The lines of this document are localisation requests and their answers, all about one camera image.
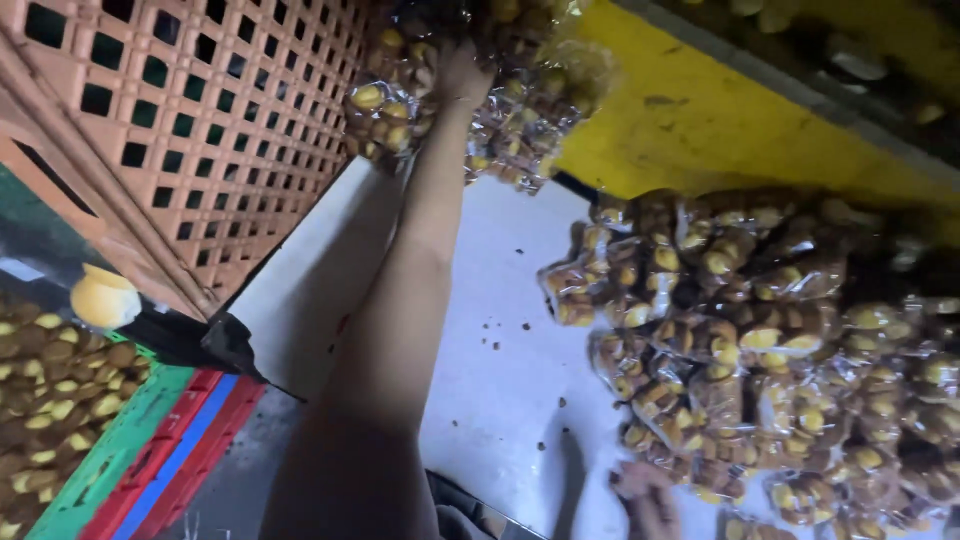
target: hand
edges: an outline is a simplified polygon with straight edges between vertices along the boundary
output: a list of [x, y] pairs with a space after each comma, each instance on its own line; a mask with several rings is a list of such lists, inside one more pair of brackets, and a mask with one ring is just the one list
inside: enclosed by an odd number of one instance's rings
[[623, 473], [611, 473], [611, 487], [627, 510], [629, 540], [680, 540], [673, 482], [649, 463], [624, 461], [620, 467]]
[[460, 44], [445, 40], [440, 48], [434, 91], [442, 107], [464, 106], [470, 111], [483, 105], [493, 83], [493, 72], [476, 61], [476, 46], [469, 38]]

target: crate hole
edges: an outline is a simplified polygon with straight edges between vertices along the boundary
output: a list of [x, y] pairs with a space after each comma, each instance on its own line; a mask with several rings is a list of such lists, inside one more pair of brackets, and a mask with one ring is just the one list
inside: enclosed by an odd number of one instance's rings
[[120, 68], [120, 59], [123, 58], [123, 41], [114, 39], [102, 32], [93, 37], [93, 49], [90, 51], [90, 60], [107, 69], [116, 71]]
[[233, 109], [233, 98], [237, 95], [225, 88], [220, 90], [220, 97], [217, 98], [217, 110], [230, 112]]
[[183, 164], [183, 152], [167, 150], [167, 153], [163, 155], [163, 164], [160, 166], [160, 170], [165, 173], [179, 173], [181, 164]]
[[107, 116], [111, 99], [113, 90], [87, 83], [84, 85], [84, 95], [80, 98], [80, 110], [97, 116]]
[[247, 142], [250, 140], [250, 136], [247, 134], [237, 134], [237, 139], [233, 143], [234, 152], [243, 152], [247, 150]]
[[177, 227], [177, 240], [189, 240], [190, 233], [193, 233], [193, 223], [184, 221]]
[[163, 88], [167, 83], [167, 64], [155, 56], [147, 57], [147, 60], [143, 62], [141, 79], [148, 85]]
[[259, 103], [256, 103], [256, 102], [254, 102], [254, 101], [249, 101], [249, 102], [247, 102], [247, 109], [244, 110], [243, 119], [244, 119], [244, 120], [247, 120], [248, 122], [255, 122], [255, 121], [256, 121], [256, 113], [257, 113], [258, 110], [260, 110], [260, 104], [259, 104]]
[[[193, 101], [200, 102], [204, 98], [204, 86], [206, 86], [206, 80], [197, 77], [196, 75], [187, 75], [186, 84], [183, 85], [183, 97], [187, 99], [192, 99]], [[230, 112], [229, 106], [224, 112]]]
[[170, 200], [174, 198], [173, 187], [158, 187], [154, 190], [154, 201], [151, 206], [155, 209], [170, 208]]
[[174, 118], [174, 129], [171, 133], [176, 136], [190, 136], [190, 132], [193, 131], [193, 120], [193, 116], [178, 112], [177, 117]]
[[197, 171], [194, 175], [200, 178], [210, 178], [210, 171], [212, 170], [213, 160], [210, 158], [200, 158], [200, 161], [197, 162]]
[[186, 207], [189, 209], [198, 209], [204, 201], [204, 193], [199, 189], [192, 189], [186, 196]]
[[230, 55], [230, 62], [227, 64], [227, 74], [239, 79], [243, 76], [243, 68], [247, 66], [247, 59], [233, 53]]
[[256, 77], [253, 78], [253, 86], [260, 91], [267, 89], [267, 80], [270, 79], [270, 73], [262, 67], [257, 70]]
[[233, 182], [236, 179], [237, 171], [240, 169], [240, 165], [236, 163], [228, 163], [227, 168], [224, 170], [224, 182]]
[[223, 139], [224, 127], [219, 124], [210, 124], [210, 129], [206, 132], [206, 143], [220, 146], [220, 141]]
[[256, 23], [253, 22], [253, 19], [244, 15], [240, 19], [240, 27], [237, 28], [237, 37], [243, 39], [247, 43], [253, 43], [254, 29], [256, 29]]
[[194, 44], [193, 56], [203, 63], [213, 63], [213, 53], [216, 50], [217, 42], [206, 34], [200, 34]]
[[66, 17], [39, 4], [27, 8], [27, 22], [23, 33], [30, 39], [48, 47], [59, 49], [63, 45]]
[[276, 24], [283, 26], [283, 19], [287, 18], [287, 5], [276, 0], [276, 5], [274, 6], [274, 20]]
[[177, 45], [177, 34], [180, 33], [180, 20], [164, 10], [156, 12], [154, 22], [154, 37], [168, 45]]
[[267, 35], [267, 40], [263, 43], [263, 54], [273, 58], [276, 54], [276, 46], [278, 44], [279, 42], [276, 40], [276, 37]]
[[287, 53], [287, 62], [284, 64], [287, 69], [293, 71], [297, 67], [297, 53], [290, 51]]
[[101, 6], [104, 13], [111, 14], [124, 22], [130, 22], [130, 17], [133, 15], [133, 0], [103, 0]]
[[206, 0], [206, 16], [217, 24], [224, 23], [224, 13], [227, 12], [227, 2], [224, 0]]
[[139, 142], [127, 142], [123, 147], [123, 155], [120, 157], [120, 164], [125, 167], [142, 167], [143, 160], [147, 157], [147, 145]]

